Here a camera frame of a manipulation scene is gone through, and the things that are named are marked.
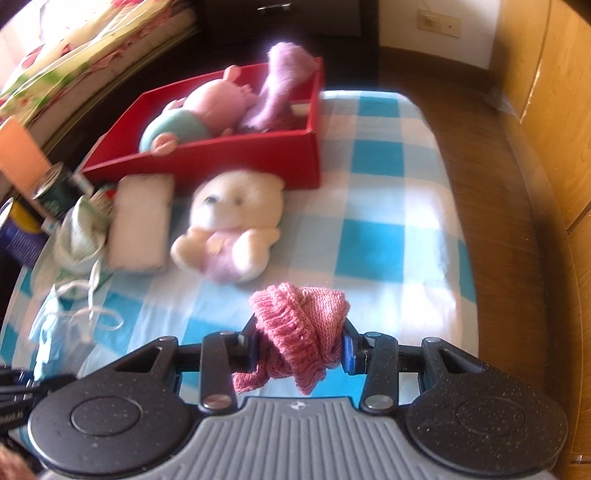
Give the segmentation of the person left hand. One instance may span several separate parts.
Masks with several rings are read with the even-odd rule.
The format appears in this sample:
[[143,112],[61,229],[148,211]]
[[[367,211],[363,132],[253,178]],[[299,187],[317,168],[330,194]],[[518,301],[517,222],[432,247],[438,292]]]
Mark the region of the person left hand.
[[2,445],[0,448],[0,480],[35,479],[35,474],[23,458]]

